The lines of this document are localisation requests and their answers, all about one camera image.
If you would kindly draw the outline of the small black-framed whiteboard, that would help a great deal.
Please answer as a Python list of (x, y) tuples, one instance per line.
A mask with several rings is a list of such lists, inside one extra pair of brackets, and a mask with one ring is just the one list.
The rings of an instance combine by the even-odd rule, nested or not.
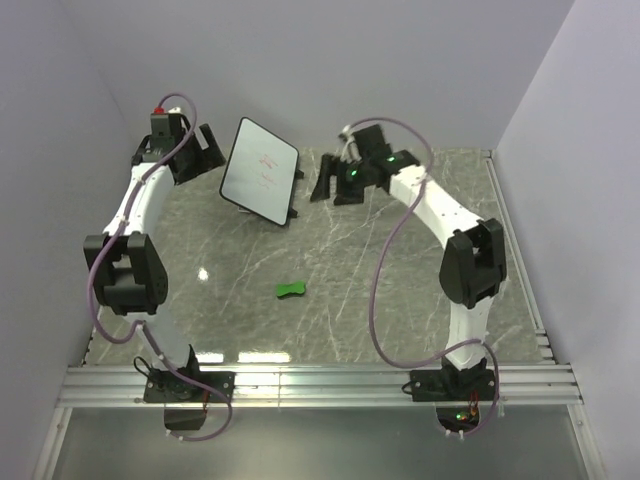
[(221, 181), (220, 196), (277, 226), (297, 216), (295, 182), (304, 177), (299, 150), (244, 117), (240, 120)]

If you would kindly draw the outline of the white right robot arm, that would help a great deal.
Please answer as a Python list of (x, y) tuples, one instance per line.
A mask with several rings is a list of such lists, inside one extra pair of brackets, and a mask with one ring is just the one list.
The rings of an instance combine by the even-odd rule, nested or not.
[(366, 188), (374, 186), (407, 208), (385, 249), (411, 218), (435, 236), (443, 249), (438, 278), (450, 302), (450, 321), (446, 347), (432, 358), (451, 368), (441, 376), (444, 393), (461, 400), (476, 388), (472, 370), (495, 357), (485, 338), (493, 300), (507, 277), (504, 228), (499, 220), (483, 219), (465, 208), (434, 180), (431, 146), (424, 147), (425, 160), (394, 150), (384, 135), (385, 121), (372, 117), (343, 128), (342, 151), (323, 155), (310, 199), (361, 204)]

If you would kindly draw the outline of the green whiteboard eraser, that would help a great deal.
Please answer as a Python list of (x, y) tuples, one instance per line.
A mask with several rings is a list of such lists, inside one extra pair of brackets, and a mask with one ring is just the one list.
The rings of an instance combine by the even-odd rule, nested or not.
[(306, 293), (306, 283), (297, 281), (288, 284), (278, 284), (276, 286), (276, 297), (284, 299), (292, 296), (303, 296)]

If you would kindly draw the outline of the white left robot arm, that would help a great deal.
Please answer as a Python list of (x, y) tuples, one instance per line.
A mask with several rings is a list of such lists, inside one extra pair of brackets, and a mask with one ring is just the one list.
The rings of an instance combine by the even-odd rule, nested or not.
[(171, 190), (223, 166), (225, 157), (210, 127), (196, 126), (178, 108), (157, 106), (150, 124), (115, 216), (84, 240), (87, 303), (96, 332), (109, 343), (142, 339), (152, 358), (143, 371), (148, 383), (190, 402), (204, 382), (193, 347), (177, 333), (165, 305), (168, 273), (152, 237)]

